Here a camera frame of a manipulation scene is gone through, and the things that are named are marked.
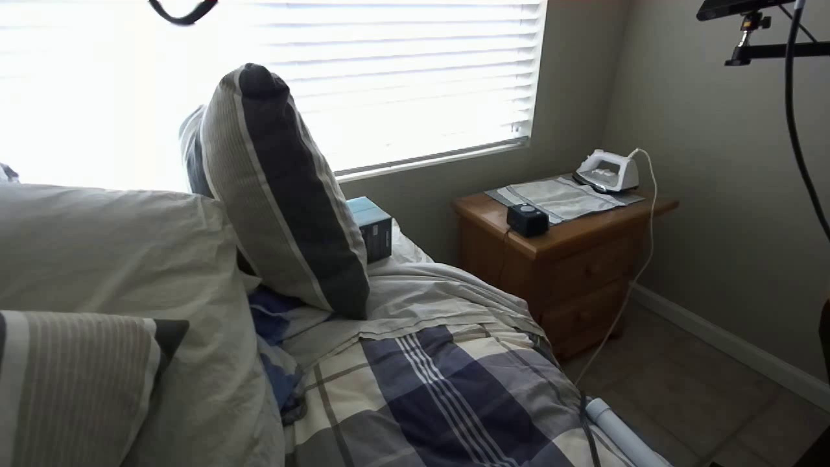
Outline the teal tissue box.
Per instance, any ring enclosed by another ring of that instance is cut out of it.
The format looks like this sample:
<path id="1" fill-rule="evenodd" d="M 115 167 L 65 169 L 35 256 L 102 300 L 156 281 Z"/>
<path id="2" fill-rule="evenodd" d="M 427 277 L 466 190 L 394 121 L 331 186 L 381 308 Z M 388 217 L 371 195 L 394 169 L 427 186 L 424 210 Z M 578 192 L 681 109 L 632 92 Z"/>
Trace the teal tissue box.
<path id="1" fill-rule="evenodd" d="M 350 240 L 367 265 L 388 259 L 392 255 L 392 215 L 371 197 L 348 197 L 348 214 L 353 221 Z"/>

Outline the white bed sheet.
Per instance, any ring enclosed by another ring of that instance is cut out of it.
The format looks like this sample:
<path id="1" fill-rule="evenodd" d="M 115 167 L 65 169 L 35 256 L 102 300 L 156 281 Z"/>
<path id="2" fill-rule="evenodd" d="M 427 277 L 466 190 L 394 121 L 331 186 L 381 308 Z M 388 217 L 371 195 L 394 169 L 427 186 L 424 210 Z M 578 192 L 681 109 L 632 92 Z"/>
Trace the white bed sheet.
<path id="1" fill-rule="evenodd" d="M 488 290 L 502 297 L 502 288 L 485 282 L 484 277 L 458 267 L 434 259 L 427 249 L 421 249 L 401 227 L 392 227 L 392 255 L 388 259 L 379 259 L 368 267 L 371 275 L 381 273 L 421 273 L 427 277 L 436 281 L 460 281 L 466 285 Z"/>

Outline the black alarm clock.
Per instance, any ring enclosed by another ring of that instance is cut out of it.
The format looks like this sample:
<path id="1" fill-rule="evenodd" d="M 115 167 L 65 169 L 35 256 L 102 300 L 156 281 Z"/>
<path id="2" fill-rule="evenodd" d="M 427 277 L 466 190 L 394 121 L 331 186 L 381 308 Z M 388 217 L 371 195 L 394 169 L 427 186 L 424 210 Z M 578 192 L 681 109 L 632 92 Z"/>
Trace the black alarm clock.
<path id="1" fill-rule="evenodd" d="M 551 217 L 536 206 L 511 206 L 506 214 L 506 223 L 511 232 L 528 240 L 543 236 L 551 228 Z"/>

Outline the striped white cloth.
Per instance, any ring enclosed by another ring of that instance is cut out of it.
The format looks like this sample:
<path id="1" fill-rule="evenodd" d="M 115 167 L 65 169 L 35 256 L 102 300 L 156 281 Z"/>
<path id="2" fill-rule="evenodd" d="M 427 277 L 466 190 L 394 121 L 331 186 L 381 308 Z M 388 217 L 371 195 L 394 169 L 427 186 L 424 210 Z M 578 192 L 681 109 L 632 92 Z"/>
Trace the striped white cloth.
<path id="1" fill-rule="evenodd" d="M 543 210 L 551 223 L 577 221 L 593 214 L 604 214 L 616 207 L 625 207 L 641 203 L 638 192 L 628 195 L 604 195 L 593 185 L 582 185 L 573 177 L 549 177 L 536 182 L 506 185 L 499 190 L 488 190 L 502 206 L 533 206 Z"/>

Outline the wooden nightstand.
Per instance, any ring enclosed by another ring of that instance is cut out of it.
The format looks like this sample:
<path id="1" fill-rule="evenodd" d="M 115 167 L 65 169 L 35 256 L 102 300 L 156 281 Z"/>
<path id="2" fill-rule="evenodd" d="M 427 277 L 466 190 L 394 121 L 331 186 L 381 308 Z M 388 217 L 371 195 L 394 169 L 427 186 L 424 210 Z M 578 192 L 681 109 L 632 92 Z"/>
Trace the wooden nightstand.
<path id="1" fill-rule="evenodd" d="M 458 263 L 477 277 L 521 297 L 558 359 L 603 342 L 647 259 L 648 223 L 676 207 L 672 197 L 641 201 L 584 215 L 524 240 L 506 207 L 488 195 L 455 203 Z"/>

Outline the plaid bed blanket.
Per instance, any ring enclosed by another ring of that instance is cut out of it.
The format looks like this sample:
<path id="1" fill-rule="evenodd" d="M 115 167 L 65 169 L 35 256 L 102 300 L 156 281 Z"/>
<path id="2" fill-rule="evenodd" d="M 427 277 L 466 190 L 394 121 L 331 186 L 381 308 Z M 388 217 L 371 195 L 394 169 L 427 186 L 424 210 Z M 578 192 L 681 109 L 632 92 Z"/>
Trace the plaid bed blanket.
<path id="1" fill-rule="evenodd" d="M 633 467 L 521 299 L 421 273 L 368 285 L 364 319 L 253 294 L 289 467 Z"/>

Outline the striped grey white pillow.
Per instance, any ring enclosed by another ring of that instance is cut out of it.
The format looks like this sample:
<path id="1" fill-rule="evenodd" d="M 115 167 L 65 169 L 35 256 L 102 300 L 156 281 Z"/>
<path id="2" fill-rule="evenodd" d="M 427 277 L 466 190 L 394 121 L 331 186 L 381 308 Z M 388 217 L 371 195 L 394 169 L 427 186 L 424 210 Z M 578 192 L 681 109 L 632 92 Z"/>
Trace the striped grey white pillow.
<path id="1" fill-rule="evenodd" d="M 262 282 L 364 319 L 367 245 L 289 84 L 265 64 L 231 70 L 205 109 L 201 140 L 211 192 Z"/>

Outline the white clothes iron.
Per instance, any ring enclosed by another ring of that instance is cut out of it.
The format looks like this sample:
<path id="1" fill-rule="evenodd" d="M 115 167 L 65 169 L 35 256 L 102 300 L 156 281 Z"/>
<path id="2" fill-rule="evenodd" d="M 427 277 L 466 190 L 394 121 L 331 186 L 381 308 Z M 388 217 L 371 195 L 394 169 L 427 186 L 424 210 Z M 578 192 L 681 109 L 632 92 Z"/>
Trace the white clothes iron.
<path id="1" fill-rule="evenodd" d="M 633 154 L 593 150 L 577 177 L 599 192 L 620 195 L 638 186 L 638 164 Z"/>

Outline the blue crumpled cloth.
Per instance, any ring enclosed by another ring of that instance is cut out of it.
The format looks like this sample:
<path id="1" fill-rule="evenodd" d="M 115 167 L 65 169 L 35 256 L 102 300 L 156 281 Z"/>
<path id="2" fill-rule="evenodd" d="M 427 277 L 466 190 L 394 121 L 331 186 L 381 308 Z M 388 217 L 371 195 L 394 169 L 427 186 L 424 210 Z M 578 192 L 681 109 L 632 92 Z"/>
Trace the blue crumpled cloth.
<path id="1" fill-rule="evenodd" d="M 187 114 L 185 121 L 179 125 L 179 146 L 183 146 L 183 159 L 187 167 L 189 190 L 196 195 L 211 197 L 211 185 L 209 185 L 209 177 L 204 169 L 201 131 L 204 131 L 204 106 L 198 106 L 193 114 Z"/>

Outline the large beige pillow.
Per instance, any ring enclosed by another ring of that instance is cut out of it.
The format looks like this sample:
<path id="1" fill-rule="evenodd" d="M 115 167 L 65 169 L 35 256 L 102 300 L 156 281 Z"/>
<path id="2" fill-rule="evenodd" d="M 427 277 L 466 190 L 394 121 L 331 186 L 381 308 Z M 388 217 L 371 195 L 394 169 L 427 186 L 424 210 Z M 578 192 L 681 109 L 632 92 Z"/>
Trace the large beige pillow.
<path id="1" fill-rule="evenodd" d="M 283 467 L 281 411 L 218 203 L 0 186 L 0 306 L 189 324 L 126 467 Z"/>

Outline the light blue rolled tube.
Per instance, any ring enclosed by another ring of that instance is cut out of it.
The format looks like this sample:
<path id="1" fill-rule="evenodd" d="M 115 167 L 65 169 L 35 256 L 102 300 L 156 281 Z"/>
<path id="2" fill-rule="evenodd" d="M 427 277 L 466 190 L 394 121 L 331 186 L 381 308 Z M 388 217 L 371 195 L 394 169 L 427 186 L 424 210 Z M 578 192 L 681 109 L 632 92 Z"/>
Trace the light blue rolled tube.
<path id="1" fill-rule="evenodd" d="M 603 396 L 593 396 L 587 413 L 633 467 L 672 467 Z"/>

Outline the window blinds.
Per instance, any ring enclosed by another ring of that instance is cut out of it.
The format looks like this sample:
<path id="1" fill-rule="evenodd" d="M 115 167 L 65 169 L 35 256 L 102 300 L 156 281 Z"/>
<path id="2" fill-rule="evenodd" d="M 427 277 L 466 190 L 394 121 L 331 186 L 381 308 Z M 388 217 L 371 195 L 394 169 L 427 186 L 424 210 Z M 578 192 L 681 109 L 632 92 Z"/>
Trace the window blinds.
<path id="1" fill-rule="evenodd" d="M 551 0 L 0 0 L 0 160 L 27 182 L 187 185 L 179 125 L 277 73 L 340 175 L 521 146 Z"/>

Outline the small striped beige pillow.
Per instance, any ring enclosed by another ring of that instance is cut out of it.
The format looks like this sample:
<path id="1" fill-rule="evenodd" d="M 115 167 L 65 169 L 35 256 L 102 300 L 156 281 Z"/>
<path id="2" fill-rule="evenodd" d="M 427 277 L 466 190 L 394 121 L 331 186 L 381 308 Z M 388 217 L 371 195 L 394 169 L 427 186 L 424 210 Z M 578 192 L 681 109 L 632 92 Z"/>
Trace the small striped beige pillow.
<path id="1" fill-rule="evenodd" d="M 183 319 L 3 311 L 0 467 L 121 467 Z"/>

